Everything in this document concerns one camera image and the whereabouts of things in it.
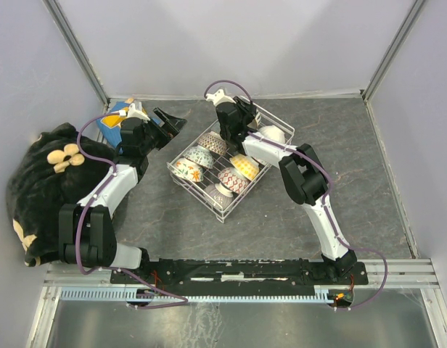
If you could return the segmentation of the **white bowl teal leaf pattern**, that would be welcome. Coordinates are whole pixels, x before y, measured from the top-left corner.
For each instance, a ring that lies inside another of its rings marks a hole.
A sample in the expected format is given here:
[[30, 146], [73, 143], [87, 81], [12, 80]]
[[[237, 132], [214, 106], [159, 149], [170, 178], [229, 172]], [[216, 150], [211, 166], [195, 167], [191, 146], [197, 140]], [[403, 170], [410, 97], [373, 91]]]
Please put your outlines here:
[[261, 113], [259, 110], [257, 110], [253, 120], [247, 126], [249, 128], [257, 129], [260, 126], [261, 118]]

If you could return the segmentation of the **white wire dish rack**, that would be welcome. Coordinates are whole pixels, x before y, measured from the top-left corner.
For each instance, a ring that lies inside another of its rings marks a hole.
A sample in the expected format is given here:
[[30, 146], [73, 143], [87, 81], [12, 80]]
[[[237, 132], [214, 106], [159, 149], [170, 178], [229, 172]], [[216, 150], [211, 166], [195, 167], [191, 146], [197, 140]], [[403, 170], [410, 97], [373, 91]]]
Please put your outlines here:
[[167, 168], [174, 183], [224, 223], [271, 165], [239, 155], [224, 144], [219, 131], [219, 123], [214, 120], [167, 163]]

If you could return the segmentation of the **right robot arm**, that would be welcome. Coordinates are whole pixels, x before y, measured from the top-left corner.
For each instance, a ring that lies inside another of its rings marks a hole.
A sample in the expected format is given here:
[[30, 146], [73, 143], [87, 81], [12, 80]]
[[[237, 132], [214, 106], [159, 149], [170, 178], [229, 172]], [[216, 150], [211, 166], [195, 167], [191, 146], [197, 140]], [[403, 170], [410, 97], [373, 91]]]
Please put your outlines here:
[[357, 262], [355, 252], [343, 241], [329, 200], [331, 178], [309, 144], [294, 146], [270, 139], [250, 127], [257, 114], [253, 101], [235, 96], [206, 95], [212, 102], [221, 138], [235, 151], [277, 167], [285, 191], [308, 214], [321, 245], [321, 269], [327, 280], [342, 283]]

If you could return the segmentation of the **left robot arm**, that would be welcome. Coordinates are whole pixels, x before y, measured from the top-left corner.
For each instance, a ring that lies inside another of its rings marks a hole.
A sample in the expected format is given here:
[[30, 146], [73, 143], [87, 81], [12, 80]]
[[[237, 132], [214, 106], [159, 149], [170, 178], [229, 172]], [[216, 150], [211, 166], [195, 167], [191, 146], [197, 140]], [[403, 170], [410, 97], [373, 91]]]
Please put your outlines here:
[[120, 143], [113, 159], [79, 152], [85, 158], [108, 164], [107, 174], [97, 186], [75, 204], [64, 205], [59, 212], [59, 256], [75, 264], [84, 275], [100, 268], [122, 271], [137, 283], [152, 274], [146, 249], [126, 246], [117, 241], [112, 217], [119, 204], [143, 178], [148, 154], [160, 150], [175, 138], [187, 121], [160, 108], [153, 110], [160, 119], [151, 120], [135, 104], [112, 112], [120, 118]]

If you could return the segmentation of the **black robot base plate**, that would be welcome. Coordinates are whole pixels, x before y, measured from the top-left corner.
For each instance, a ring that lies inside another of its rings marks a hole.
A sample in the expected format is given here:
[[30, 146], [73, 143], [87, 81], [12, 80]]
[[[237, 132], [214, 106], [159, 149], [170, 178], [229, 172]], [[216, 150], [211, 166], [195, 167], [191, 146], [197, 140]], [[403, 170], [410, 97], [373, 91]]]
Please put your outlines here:
[[134, 275], [185, 297], [307, 296], [315, 286], [367, 285], [365, 264], [293, 260], [151, 261]]

